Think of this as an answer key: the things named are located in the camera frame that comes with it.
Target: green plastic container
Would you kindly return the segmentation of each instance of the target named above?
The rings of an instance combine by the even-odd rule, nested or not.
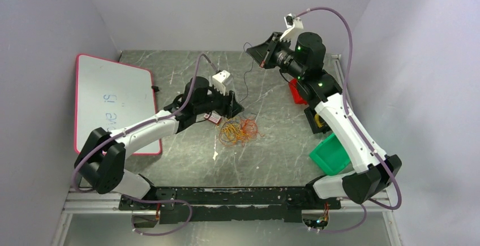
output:
[[[310,153],[310,158],[327,175],[338,174],[350,163],[346,150],[334,133],[328,136]]]

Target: orange wire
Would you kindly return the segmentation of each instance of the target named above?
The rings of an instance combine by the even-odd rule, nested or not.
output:
[[[220,127],[218,139],[225,146],[233,146],[241,143],[242,146],[251,140],[255,140],[257,135],[264,135],[258,131],[258,126],[254,119],[232,118],[223,122]]]

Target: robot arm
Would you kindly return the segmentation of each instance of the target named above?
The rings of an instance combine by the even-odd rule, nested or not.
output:
[[[210,85],[207,79],[197,77],[186,107],[168,119],[160,118],[174,113],[184,104],[185,94],[190,90],[192,81],[186,85],[184,94],[177,96],[170,105],[148,119],[111,132],[106,132],[103,128],[93,130],[75,162],[75,167],[105,140],[120,135],[93,154],[80,168],[80,175],[100,194],[114,191],[139,199],[157,200],[155,186],[145,177],[125,170],[125,160],[153,141],[182,132],[195,123],[197,115],[215,111],[221,116],[232,118],[243,111],[243,107],[235,100],[235,93],[227,91],[226,86],[231,80],[232,77],[227,71],[214,75],[213,85]],[[137,125],[150,120],[153,122],[135,129]]]
[[[247,49],[247,53],[265,69],[279,67],[280,72],[288,73],[297,79],[296,88],[309,108],[332,129],[345,148],[354,171],[324,176],[311,183],[320,198],[348,196],[361,204],[390,185],[391,181],[379,160],[361,138],[366,137],[395,176],[401,167],[397,155],[387,153],[371,138],[348,104],[347,115],[342,102],[342,89],[336,80],[323,70],[325,46],[315,33],[305,32],[298,36],[294,50],[290,49],[291,34],[303,30],[301,20],[294,15],[285,17],[287,30],[273,32],[268,40]],[[355,121],[354,128],[349,118]]]

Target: red object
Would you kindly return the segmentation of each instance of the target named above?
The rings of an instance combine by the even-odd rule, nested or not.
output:
[[[288,87],[292,93],[293,101],[299,105],[307,105],[308,103],[298,94],[297,90],[297,80],[294,78],[289,82]]]

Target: marble table surface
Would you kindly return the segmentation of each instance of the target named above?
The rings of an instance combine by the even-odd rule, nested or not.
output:
[[[156,93],[158,109],[162,109],[184,91],[199,53],[129,50],[122,53],[120,62],[152,72],[154,84],[160,87]],[[234,76],[232,87],[237,101],[245,97],[243,74],[251,68],[252,59],[236,51],[205,53]],[[324,69],[338,81],[333,61],[328,57]],[[212,74],[211,67],[202,61],[199,76],[208,79]],[[143,174],[157,186],[178,187],[305,185],[323,175],[308,154],[328,134],[311,132],[303,113],[306,106],[294,104],[278,69],[264,70],[254,63],[252,71],[246,74],[246,83],[244,115],[257,115],[263,137],[243,147],[240,144],[225,147],[218,140],[218,128],[208,121],[202,122],[162,139],[160,156],[131,156],[125,168]]]

